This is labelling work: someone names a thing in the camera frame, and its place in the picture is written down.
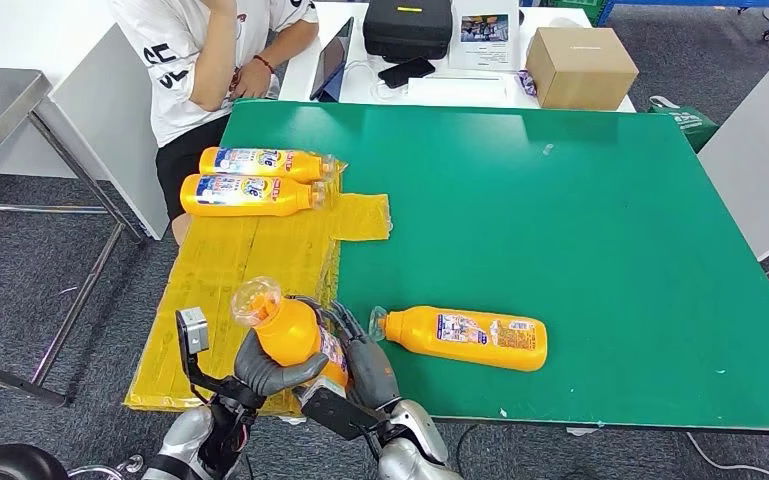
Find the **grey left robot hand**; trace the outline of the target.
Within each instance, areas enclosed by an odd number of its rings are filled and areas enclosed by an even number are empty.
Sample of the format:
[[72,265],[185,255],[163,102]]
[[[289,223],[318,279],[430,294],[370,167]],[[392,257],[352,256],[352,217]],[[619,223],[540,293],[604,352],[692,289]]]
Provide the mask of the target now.
[[257,334],[250,329],[237,352],[234,376],[256,394],[268,397],[315,379],[327,363],[328,357],[316,352],[302,363],[281,366],[264,351]]

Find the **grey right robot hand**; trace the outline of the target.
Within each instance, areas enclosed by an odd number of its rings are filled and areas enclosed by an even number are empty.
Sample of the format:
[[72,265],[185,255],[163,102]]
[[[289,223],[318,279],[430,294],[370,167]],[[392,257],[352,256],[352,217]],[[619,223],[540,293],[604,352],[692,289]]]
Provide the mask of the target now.
[[367,408],[390,411],[402,396],[385,352],[341,303],[332,301],[329,311],[342,329],[339,338],[350,373],[352,395]]

